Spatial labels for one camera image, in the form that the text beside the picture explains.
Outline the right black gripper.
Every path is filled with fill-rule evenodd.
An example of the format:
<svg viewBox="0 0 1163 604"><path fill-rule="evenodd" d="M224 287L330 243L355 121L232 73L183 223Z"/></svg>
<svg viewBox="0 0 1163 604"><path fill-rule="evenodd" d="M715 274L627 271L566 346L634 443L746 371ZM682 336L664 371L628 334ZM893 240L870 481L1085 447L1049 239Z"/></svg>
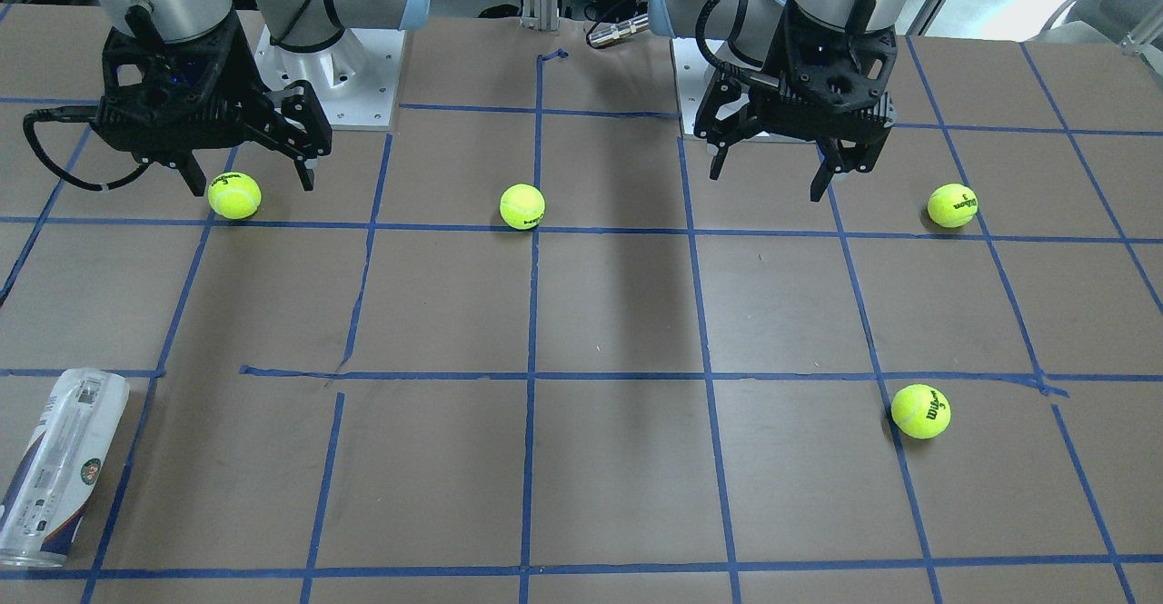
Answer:
<svg viewBox="0 0 1163 604"><path fill-rule="evenodd" d="M124 13L128 33L104 43L104 95L95 132L120 152L178 162L191 194L206 194L194 150L256 142L293 161L305 192L315 189L317 158L331 152L333 129L314 87L293 80L271 90L259 74L236 12L186 41L165 41L142 5Z"/></svg>

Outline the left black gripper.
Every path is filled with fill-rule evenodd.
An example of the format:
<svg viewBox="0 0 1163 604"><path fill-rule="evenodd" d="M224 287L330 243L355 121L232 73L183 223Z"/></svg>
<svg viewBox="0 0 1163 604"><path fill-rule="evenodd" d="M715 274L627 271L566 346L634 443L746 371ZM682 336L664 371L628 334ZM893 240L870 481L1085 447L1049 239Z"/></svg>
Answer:
<svg viewBox="0 0 1163 604"><path fill-rule="evenodd" d="M832 29L789 1L759 70L723 62L698 41L714 66L694 125L709 145L712 182L720 179L732 145L759 132L816 144L811 202L822 199L836 176L875 169L896 125L889 74L897 57L893 27L871 28L876 3L854 0L843 24ZM740 100L745 104L739 112L716 116Z"/></svg>

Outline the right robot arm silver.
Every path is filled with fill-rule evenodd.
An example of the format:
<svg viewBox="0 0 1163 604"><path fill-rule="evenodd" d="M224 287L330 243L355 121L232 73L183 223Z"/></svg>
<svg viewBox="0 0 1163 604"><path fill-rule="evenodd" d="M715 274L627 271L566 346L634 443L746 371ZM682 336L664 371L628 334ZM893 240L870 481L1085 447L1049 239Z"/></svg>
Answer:
<svg viewBox="0 0 1163 604"><path fill-rule="evenodd" d="M90 125L134 170L108 192L154 165L174 170L192 194L207 178L195 152L254 142L281 152L306 191L317 159L333 149L333 125L354 99L386 95L385 58L361 31L415 30L431 0L256 0L267 43L254 57L234 0L98 0L110 19L104 42L104 95L69 114Z"/></svg>

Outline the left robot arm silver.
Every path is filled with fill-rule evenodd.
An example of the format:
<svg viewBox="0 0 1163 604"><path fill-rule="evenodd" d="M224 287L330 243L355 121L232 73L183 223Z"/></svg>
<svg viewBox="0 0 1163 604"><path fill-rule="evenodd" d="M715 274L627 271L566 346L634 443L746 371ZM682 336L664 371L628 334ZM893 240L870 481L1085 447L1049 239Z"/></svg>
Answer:
<svg viewBox="0 0 1163 604"><path fill-rule="evenodd" d="M875 168L896 107L896 22L906 0L649 0L651 30L695 44L709 67L693 135L716 179L732 145L759 134L813 142L811 182Z"/></svg>

